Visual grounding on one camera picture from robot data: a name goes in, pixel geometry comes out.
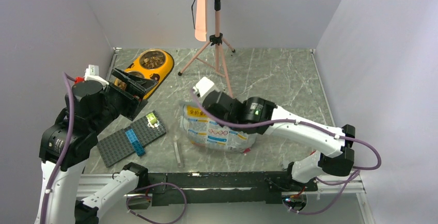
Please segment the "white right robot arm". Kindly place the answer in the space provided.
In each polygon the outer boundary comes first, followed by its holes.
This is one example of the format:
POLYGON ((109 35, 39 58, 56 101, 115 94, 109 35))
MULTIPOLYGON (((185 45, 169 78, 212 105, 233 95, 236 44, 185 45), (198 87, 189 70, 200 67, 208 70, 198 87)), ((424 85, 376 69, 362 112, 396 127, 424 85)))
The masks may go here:
POLYGON ((312 147, 315 150, 312 155, 288 166, 285 184, 290 190, 299 190, 323 173, 346 177, 353 168, 354 150, 341 128, 299 117, 259 97, 240 102, 217 90, 197 93, 195 97, 200 101, 202 111, 220 125, 247 134, 287 138, 312 147))

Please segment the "pet food bag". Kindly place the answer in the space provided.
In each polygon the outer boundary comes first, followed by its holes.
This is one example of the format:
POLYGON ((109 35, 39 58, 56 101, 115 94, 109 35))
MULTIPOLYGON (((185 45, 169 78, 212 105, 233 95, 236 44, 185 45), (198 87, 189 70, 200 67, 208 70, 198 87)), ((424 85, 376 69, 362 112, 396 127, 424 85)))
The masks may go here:
POLYGON ((188 140, 196 145, 224 152, 244 153, 256 141, 256 134, 222 127, 207 117, 193 102, 180 101, 180 128, 188 140))

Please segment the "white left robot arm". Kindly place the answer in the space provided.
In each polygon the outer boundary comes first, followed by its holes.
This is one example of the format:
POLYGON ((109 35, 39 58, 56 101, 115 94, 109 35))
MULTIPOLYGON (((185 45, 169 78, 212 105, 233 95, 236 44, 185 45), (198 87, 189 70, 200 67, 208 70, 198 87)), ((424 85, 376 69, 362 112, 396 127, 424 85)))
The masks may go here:
POLYGON ((125 194, 142 193, 150 184, 147 168, 128 163, 96 193, 77 199, 79 181, 98 135, 119 116, 133 120, 147 104, 145 95, 158 84, 119 69, 112 75, 125 87, 94 75, 91 69, 82 81, 63 75, 66 107, 41 138, 42 189, 36 223, 98 223, 125 194))

